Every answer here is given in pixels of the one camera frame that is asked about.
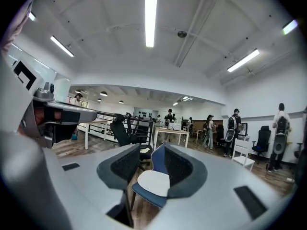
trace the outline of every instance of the black railing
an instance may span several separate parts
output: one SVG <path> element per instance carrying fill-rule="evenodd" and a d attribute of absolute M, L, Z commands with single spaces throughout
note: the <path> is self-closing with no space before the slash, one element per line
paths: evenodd
<path fill-rule="evenodd" d="M 108 120 L 110 122 L 113 122 L 116 118 L 114 113 L 106 113 L 106 112 L 100 112 L 97 111 L 97 118 Z M 152 139 L 152 133 L 153 133 L 153 121 L 152 120 L 144 120 L 144 119 L 139 119 L 137 117 L 131 117 L 131 127 L 132 127 L 132 133 L 133 134 L 142 134 L 147 136 L 149 138 L 148 144 L 150 145 L 151 139 Z M 127 117 L 125 117 L 125 120 L 123 121 L 124 124 L 127 124 Z M 97 131 L 95 129 L 91 129 L 91 126 L 100 128 L 101 131 Z M 89 131 L 93 130 L 95 132 L 103 133 L 108 132 L 108 130 L 111 130 L 110 124 L 107 124 L 106 126 L 106 131 L 105 131 L 105 126 L 99 127 L 95 126 L 93 124 L 89 124 Z"/>

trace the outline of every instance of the ceiling pipe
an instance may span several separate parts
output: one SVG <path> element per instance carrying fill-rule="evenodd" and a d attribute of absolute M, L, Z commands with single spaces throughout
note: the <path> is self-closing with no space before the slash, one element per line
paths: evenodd
<path fill-rule="evenodd" d="M 205 1 L 205 0 L 200 0 L 200 2 L 199 2 L 199 4 L 198 4 L 198 8 L 197 8 L 197 10 L 196 10 L 196 12 L 195 12 L 195 15 L 194 15 L 194 17 L 193 17 L 193 20 L 192 20 L 192 22 L 191 22 L 191 25 L 190 25 L 189 30 L 188 30 L 188 33 L 187 33 L 188 36 L 189 36 L 189 34 L 191 33 L 191 31 L 192 31 L 192 29 L 193 29 L 193 26 L 194 26 L 194 24 L 195 24 L 195 22 L 196 22 L 196 20 L 197 20 L 197 17 L 198 17 L 198 15 L 199 15 L 200 11 L 201 11 L 201 8 L 202 8 L 202 5 L 203 5 L 203 2 L 204 2 L 204 1 Z M 182 53 L 182 51 L 183 51 L 184 46 L 185 46 L 186 43 L 187 43 L 187 40 L 188 40 L 188 37 L 186 36 L 185 39 L 184 39 L 184 42 L 183 42 L 183 44 L 182 44 L 182 46 L 181 46 L 181 49 L 180 49 L 180 51 L 179 51 L 179 53 L 178 53 L 178 56 L 177 56 L 177 58 L 176 58 L 176 60 L 175 60 L 175 63 L 174 63 L 175 66 L 177 65 L 177 62 L 178 62 L 179 57 L 180 57 L 180 55 L 181 55 L 181 53 Z"/>

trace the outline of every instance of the white chair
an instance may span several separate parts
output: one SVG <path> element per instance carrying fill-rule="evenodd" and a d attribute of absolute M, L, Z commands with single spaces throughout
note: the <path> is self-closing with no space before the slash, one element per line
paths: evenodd
<path fill-rule="evenodd" d="M 236 151 L 240 153 L 240 156 L 235 157 Z M 249 171 L 251 171 L 255 161 L 248 158 L 249 153 L 250 153 L 249 142 L 235 139 L 235 148 L 231 160 L 236 161 L 239 164 L 242 164 L 243 167 L 250 166 Z"/>

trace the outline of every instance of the white seat cushion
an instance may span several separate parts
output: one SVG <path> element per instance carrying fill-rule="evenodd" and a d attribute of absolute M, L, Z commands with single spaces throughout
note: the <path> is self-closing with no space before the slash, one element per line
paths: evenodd
<path fill-rule="evenodd" d="M 233 161 L 236 161 L 242 165 L 244 165 L 244 160 L 245 160 L 245 157 L 244 156 L 239 156 L 239 157 L 234 157 L 233 158 Z M 245 163 L 245 166 L 249 166 L 249 165 L 252 165 L 255 161 L 253 161 L 252 159 L 249 159 L 247 158 L 246 159 L 246 163 Z"/>
<path fill-rule="evenodd" d="M 138 177 L 138 184 L 153 194 L 166 197 L 169 190 L 169 176 L 157 171 L 144 171 Z"/>

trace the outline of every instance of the window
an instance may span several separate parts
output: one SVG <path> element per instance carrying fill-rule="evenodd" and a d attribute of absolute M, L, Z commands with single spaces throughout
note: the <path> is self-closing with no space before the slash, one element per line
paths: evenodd
<path fill-rule="evenodd" d="M 72 99 L 72 97 L 67 96 L 66 103 L 70 103 L 71 99 Z M 81 101 L 81 106 L 84 107 L 84 108 L 87 108 L 88 102 Z"/>

